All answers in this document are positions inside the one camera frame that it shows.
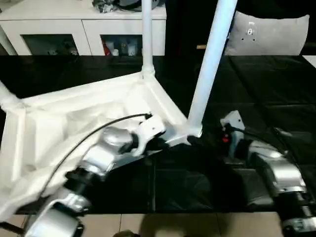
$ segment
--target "tile floor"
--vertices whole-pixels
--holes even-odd
[[[20,226],[24,216],[10,222]],[[88,215],[82,218],[83,237],[112,237],[131,230],[142,237],[281,237],[276,213],[228,214],[124,214]],[[0,230],[0,237],[16,237]]]

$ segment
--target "black tabletop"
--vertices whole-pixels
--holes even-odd
[[[24,98],[141,70],[134,57],[0,57],[2,82]],[[156,77],[187,116],[201,59],[154,57]],[[179,145],[111,172],[93,213],[273,210],[256,172],[219,154],[219,119],[239,110],[249,131],[289,150],[316,195],[316,69],[298,56],[224,56],[194,146]],[[0,114],[3,129],[5,114]],[[41,201],[19,213],[32,213]]]

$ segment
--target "white plastic frame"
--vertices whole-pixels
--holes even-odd
[[[201,121],[223,52],[237,0],[219,0],[197,82],[189,119],[181,113],[155,78],[152,49],[151,0],[142,0],[143,68],[119,78],[17,99],[0,84],[0,104],[6,121],[0,151],[0,221],[34,201],[55,165],[92,129],[122,116],[151,112],[162,117],[171,145],[200,136]],[[117,126],[134,129],[139,120]],[[66,171],[99,134],[87,139],[56,172],[44,195],[64,182]]]

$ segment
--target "robotic arm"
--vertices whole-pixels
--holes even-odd
[[[263,179],[276,211],[281,219],[286,237],[315,236],[316,216],[313,213],[301,172],[296,165],[284,157],[275,147],[255,140],[246,140],[240,131],[244,129],[238,111],[233,111],[221,120],[231,138],[229,156],[246,160]]]
[[[122,166],[140,157],[147,143],[164,132],[158,116],[145,120],[133,132],[105,128],[75,170],[66,174],[68,180],[46,201],[24,237],[80,237],[84,226],[77,216],[91,207],[93,189],[104,182],[114,165]]]

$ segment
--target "black cable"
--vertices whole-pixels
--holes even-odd
[[[268,140],[266,140],[265,138],[263,138],[263,137],[261,137],[261,136],[258,136],[257,134],[254,134],[254,133],[251,133],[251,132],[247,132],[247,131],[245,131],[245,130],[242,130],[242,129],[240,129],[240,128],[237,128],[237,127],[233,127],[233,126],[231,126],[230,124],[227,124],[226,126],[226,129],[228,129],[228,130],[230,130],[230,131],[237,131],[237,132],[241,132],[241,133],[243,133],[243,134],[245,134],[245,135],[248,135],[248,136],[250,136],[250,137],[254,137],[254,138],[256,138],[256,139],[258,139],[258,140],[260,140],[260,141],[262,141],[262,142],[265,142],[265,143],[267,143],[267,144],[271,144],[271,142],[269,142]],[[285,153],[285,151],[284,151],[284,149],[280,149],[280,148],[278,148],[277,146],[275,146],[275,145],[273,145],[278,151],[281,151],[281,153]]]
[[[129,115],[129,116],[125,116],[125,117],[122,117],[122,118],[119,118],[119,119],[116,119],[116,120],[113,120],[111,122],[108,122],[98,128],[96,128],[95,130],[93,130],[92,132],[90,132],[88,135],[86,135],[83,139],[80,140],[80,142],[78,142],[77,145],[75,145],[65,156],[64,158],[56,165],[55,169],[53,170],[52,174],[50,175],[49,179],[47,180],[47,182],[45,183],[42,191],[39,193],[38,197],[37,197],[37,200],[39,200],[41,198],[41,196],[45,193],[45,190],[48,186],[48,184],[50,183],[51,179],[54,177],[55,173],[57,172],[57,170],[61,167],[61,165],[65,162],[65,160],[71,155],[72,152],[74,152],[74,150],[80,146],[86,139],[88,139],[90,136],[92,136],[94,133],[100,131],[101,129],[107,127],[107,126],[110,126],[114,123],[117,123],[117,122],[121,122],[123,120],[126,120],[126,119],[131,119],[131,118],[135,118],[135,117],[141,117],[141,116],[145,116],[146,118],[147,117],[150,117],[151,115],[150,114],[136,114],[136,115]],[[26,230],[28,224],[29,224],[29,221],[30,221],[30,218],[31,218],[31,215],[28,215],[28,218],[25,222],[25,225],[24,225],[24,231]]]

